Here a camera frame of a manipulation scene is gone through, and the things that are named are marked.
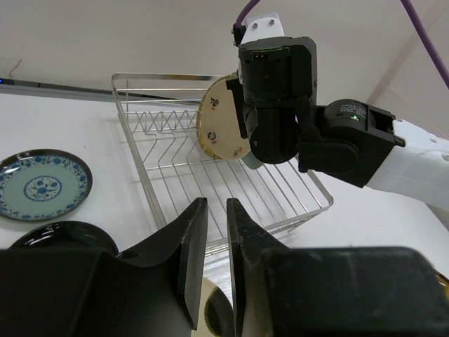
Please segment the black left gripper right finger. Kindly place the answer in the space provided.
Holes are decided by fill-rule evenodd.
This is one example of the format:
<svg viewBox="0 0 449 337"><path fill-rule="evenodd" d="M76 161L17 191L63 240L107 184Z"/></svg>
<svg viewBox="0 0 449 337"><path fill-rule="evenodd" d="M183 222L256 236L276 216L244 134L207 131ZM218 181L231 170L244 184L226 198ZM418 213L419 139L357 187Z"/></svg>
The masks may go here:
<svg viewBox="0 0 449 337"><path fill-rule="evenodd" d="M227 200L237 336L447 336L448 299L419 252L294 249Z"/></svg>

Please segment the cream floral round plate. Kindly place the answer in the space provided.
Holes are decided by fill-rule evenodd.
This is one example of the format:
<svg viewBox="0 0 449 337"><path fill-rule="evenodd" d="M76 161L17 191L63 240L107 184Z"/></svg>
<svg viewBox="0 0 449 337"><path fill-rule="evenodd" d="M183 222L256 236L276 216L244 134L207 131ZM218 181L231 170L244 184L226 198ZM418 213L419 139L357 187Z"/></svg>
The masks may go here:
<svg viewBox="0 0 449 337"><path fill-rule="evenodd" d="M237 160L250 152L248 140L241 137L232 91L227 81L232 73L215 81L204 94L196 114L199 146L212 159Z"/></svg>

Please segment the cream plate black patch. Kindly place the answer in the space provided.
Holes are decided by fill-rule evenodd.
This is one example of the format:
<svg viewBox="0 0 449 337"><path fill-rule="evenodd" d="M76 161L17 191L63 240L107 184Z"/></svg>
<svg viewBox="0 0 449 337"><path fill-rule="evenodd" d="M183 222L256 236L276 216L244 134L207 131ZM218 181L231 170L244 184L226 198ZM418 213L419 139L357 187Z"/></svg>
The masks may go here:
<svg viewBox="0 0 449 337"><path fill-rule="evenodd" d="M228 297L205 277L201 287L198 328L192 336L235 336L234 312Z"/></svg>

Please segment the blue patterned round plate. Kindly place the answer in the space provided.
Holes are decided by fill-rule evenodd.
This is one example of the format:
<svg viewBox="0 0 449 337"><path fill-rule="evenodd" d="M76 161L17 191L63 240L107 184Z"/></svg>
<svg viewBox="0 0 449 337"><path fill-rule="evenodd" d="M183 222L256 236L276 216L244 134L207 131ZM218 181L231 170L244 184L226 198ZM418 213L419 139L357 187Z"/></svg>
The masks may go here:
<svg viewBox="0 0 449 337"><path fill-rule="evenodd" d="M89 166L55 149L19 152L1 161L1 217L37 223L78 208L93 186Z"/></svg>

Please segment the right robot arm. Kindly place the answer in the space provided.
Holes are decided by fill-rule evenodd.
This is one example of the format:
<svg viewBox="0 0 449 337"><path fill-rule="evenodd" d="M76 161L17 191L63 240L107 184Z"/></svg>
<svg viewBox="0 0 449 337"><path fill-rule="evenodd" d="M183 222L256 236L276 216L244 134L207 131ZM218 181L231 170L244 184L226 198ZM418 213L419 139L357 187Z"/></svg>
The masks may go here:
<svg viewBox="0 0 449 337"><path fill-rule="evenodd" d="M448 209L448 141L353 99L318 105L316 44L269 37L238 45L234 96L241 136L266 164L296 159L357 187Z"/></svg>

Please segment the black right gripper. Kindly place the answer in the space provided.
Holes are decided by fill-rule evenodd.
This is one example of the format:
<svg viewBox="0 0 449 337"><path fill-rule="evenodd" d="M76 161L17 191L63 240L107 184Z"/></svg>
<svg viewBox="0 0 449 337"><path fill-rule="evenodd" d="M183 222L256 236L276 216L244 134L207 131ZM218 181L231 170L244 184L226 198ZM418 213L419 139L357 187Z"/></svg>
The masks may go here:
<svg viewBox="0 0 449 337"><path fill-rule="evenodd" d="M316 44L309 37L271 37L239 46L232 91L241 137L265 164L281 164L316 142Z"/></svg>

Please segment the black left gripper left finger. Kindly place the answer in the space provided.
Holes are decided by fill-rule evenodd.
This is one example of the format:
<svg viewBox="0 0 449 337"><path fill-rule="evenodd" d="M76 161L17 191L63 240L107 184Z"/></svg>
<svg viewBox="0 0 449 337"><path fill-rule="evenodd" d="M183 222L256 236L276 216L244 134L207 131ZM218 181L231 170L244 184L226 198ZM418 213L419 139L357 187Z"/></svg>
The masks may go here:
<svg viewBox="0 0 449 337"><path fill-rule="evenodd" d="M113 256L93 248L1 252L2 336L189 336L197 328L208 203Z"/></svg>

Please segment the light green divided tray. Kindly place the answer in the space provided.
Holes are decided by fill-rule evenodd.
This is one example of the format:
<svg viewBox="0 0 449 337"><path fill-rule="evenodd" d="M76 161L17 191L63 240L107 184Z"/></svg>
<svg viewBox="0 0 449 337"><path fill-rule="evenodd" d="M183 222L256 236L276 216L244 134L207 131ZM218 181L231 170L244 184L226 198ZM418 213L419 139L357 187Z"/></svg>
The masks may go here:
<svg viewBox="0 0 449 337"><path fill-rule="evenodd" d="M252 152L249 152L242 161L251 170L257 170L264 165Z"/></svg>

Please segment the black round plate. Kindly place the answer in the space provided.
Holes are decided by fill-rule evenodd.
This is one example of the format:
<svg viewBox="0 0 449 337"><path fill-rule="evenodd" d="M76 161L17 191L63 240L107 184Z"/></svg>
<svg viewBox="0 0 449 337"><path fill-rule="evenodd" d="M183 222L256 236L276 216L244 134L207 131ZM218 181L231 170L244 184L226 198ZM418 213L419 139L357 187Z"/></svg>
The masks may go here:
<svg viewBox="0 0 449 337"><path fill-rule="evenodd" d="M82 221L57 221L38 227L16 240L9 249L93 248L119 254L112 237L103 229Z"/></svg>

